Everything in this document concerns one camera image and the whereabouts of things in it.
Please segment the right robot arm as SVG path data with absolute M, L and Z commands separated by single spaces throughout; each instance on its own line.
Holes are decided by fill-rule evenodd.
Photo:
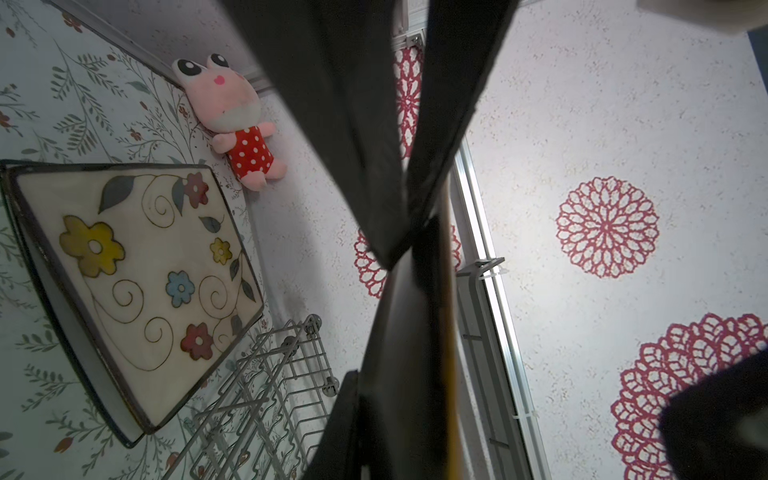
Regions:
M 378 412 L 356 371 L 343 382 L 307 479 L 446 479 L 459 471 L 444 382 L 414 383 L 403 429 Z M 767 355 L 758 353 L 674 395 L 660 417 L 662 444 L 680 479 L 767 476 Z

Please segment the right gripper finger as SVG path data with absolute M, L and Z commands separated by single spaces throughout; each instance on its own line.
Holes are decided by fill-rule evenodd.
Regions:
M 346 373 L 318 448 L 302 480 L 360 478 L 358 372 Z

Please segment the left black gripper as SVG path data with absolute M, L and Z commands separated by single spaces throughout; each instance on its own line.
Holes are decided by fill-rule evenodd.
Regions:
M 767 0 L 637 0 L 636 6 L 727 34 L 767 25 Z

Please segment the black square plate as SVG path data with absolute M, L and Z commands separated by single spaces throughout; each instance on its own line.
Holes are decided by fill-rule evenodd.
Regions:
M 454 276 L 443 191 L 387 276 L 360 371 L 361 448 L 372 479 L 461 475 Z
M 1 185 L 89 397 L 121 443 L 157 432 L 264 309 L 213 170 L 5 160 Z

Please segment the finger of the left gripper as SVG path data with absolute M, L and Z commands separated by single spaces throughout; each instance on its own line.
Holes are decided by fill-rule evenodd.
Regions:
M 517 1 L 431 1 L 416 136 L 407 175 L 409 233 L 432 211 L 484 90 Z
M 224 1 L 378 263 L 407 250 L 392 1 Z

